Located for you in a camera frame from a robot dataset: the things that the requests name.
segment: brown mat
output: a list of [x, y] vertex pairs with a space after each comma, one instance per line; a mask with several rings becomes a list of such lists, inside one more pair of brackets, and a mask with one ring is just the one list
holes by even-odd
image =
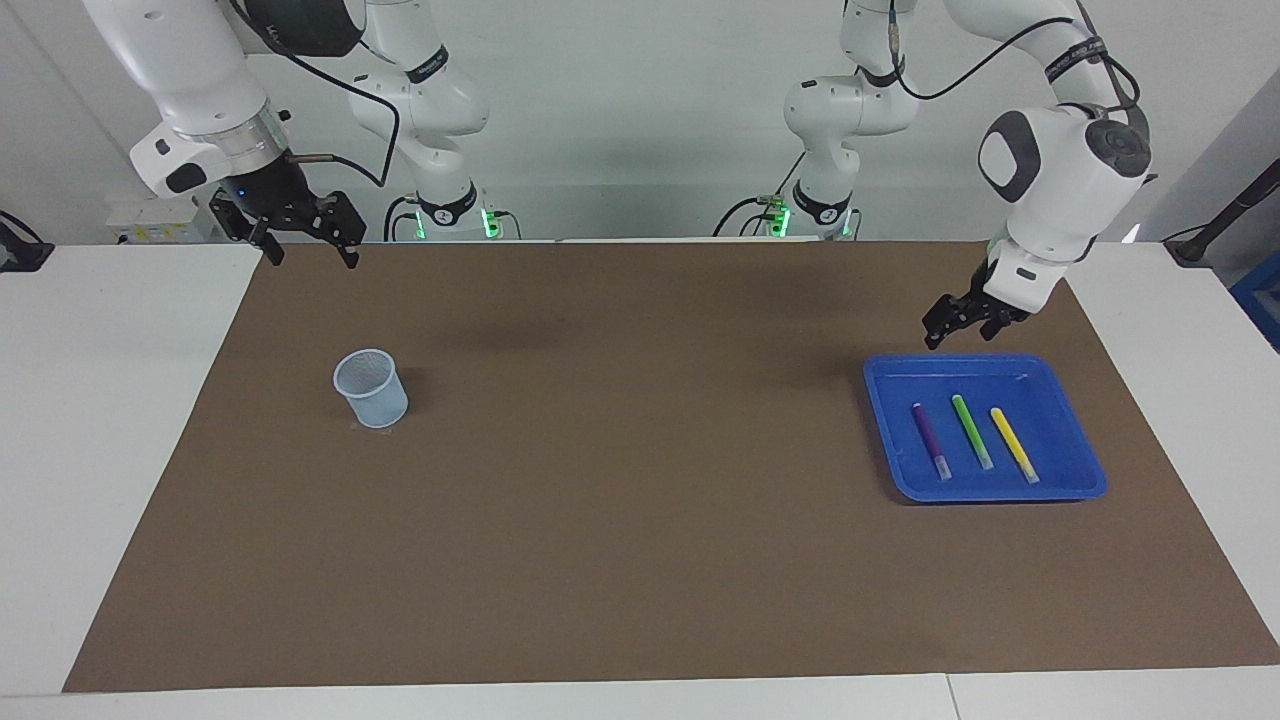
[[[328, 247], [259, 268], [69, 692], [1258, 665], [1068, 287], [1096, 502], [915, 506], [861, 380], [978, 245]], [[348, 351], [410, 415], [353, 427]]]

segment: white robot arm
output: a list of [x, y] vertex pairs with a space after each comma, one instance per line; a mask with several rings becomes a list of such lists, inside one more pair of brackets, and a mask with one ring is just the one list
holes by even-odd
[[[83, 3], [113, 53], [160, 109], [161, 124], [131, 152], [152, 191], [173, 196], [218, 182], [210, 208], [228, 237], [261, 247], [279, 264], [284, 252], [270, 231], [301, 231], [333, 243], [348, 266], [356, 265], [364, 220], [344, 193], [312, 195], [300, 167], [335, 156], [289, 151], [215, 0]], [[399, 73], [357, 78], [353, 87], [367, 96], [351, 95], [356, 118], [394, 142], [397, 155], [408, 161], [425, 227], [492, 233], [484, 193], [449, 140], [484, 128], [488, 99], [449, 64], [425, 0], [230, 5], [273, 51], [302, 67], [300, 56], [343, 56], [357, 44], [396, 65]], [[387, 181], [385, 170], [380, 179], [366, 174], [379, 187]]]
[[[945, 1], [964, 29], [1011, 41], [1036, 58], [1057, 105], [1011, 110], [987, 131], [978, 165], [1011, 210], [969, 292], [943, 296], [924, 316], [931, 348], [977, 323], [991, 340], [1038, 313], [1066, 269], [1142, 187], [1151, 165], [1146, 118], [1135, 101], [1121, 97], [1112, 73], [1119, 64], [1087, 17], [1076, 19], [1060, 0]], [[855, 76], [792, 88], [787, 124], [808, 150], [787, 196], [799, 210], [792, 214], [797, 233], [842, 233], [858, 170], [856, 154], [845, 147], [849, 138], [904, 129], [915, 115], [913, 102], [929, 99], [909, 90], [900, 47], [914, 8], [914, 0], [851, 0], [841, 41], [858, 64]], [[1120, 113], [1125, 122], [1114, 119]]]
[[[488, 96], [449, 61], [425, 0], [367, 0], [367, 13], [369, 50], [399, 73], [362, 76], [356, 87], [394, 104], [404, 120], [396, 151], [413, 173], [421, 227], [431, 236], [477, 229], [488, 234], [484, 191], [451, 140], [484, 129]], [[358, 95], [349, 97], [360, 124], [390, 142], [393, 119], [385, 108]]]
[[218, 182], [210, 208], [228, 237], [251, 242], [278, 265], [284, 251], [270, 231], [300, 231], [335, 246], [347, 266], [356, 266], [364, 220], [344, 193], [311, 192], [266, 91], [212, 0], [83, 3], [160, 110], [160, 126], [129, 152], [156, 195]]

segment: white table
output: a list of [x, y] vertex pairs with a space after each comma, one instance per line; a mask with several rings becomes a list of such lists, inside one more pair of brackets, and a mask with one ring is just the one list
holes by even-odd
[[[0, 717], [1280, 714], [1280, 666], [58, 696], [256, 263], [238, 246], [60, 247], [37, 274], [0, 275]], [[1280, 357], [1210, 272], [1158, 246], [1100, 245], [1070, 284], [1276, 633]]]

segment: plastic tray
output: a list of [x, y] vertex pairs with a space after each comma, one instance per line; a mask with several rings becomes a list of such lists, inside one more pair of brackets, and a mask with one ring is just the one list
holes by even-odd
[[[918, 502], [1050, 502], [1107, 492], [1089, 441], [1047, 363], [1030, 355], [873, 357], [864, 368], [893, 483]], [[996, 466], [983, 470], [951, 396], [960, 393]], [[911, 418], [919, 402], [954, 478], [943, 482]], [[1041, 478], [1028, 483], [989, 410], [1001, 407]]]

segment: pen cup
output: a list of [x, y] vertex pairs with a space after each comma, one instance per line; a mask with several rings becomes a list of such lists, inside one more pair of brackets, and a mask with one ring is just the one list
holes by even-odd
[[333, 387], [347, 398], [360, 424], [370, 429], [389, 428], [408, 411], [396, 360], [381, 350], [357, 350], [343, 357], [333, 372]]

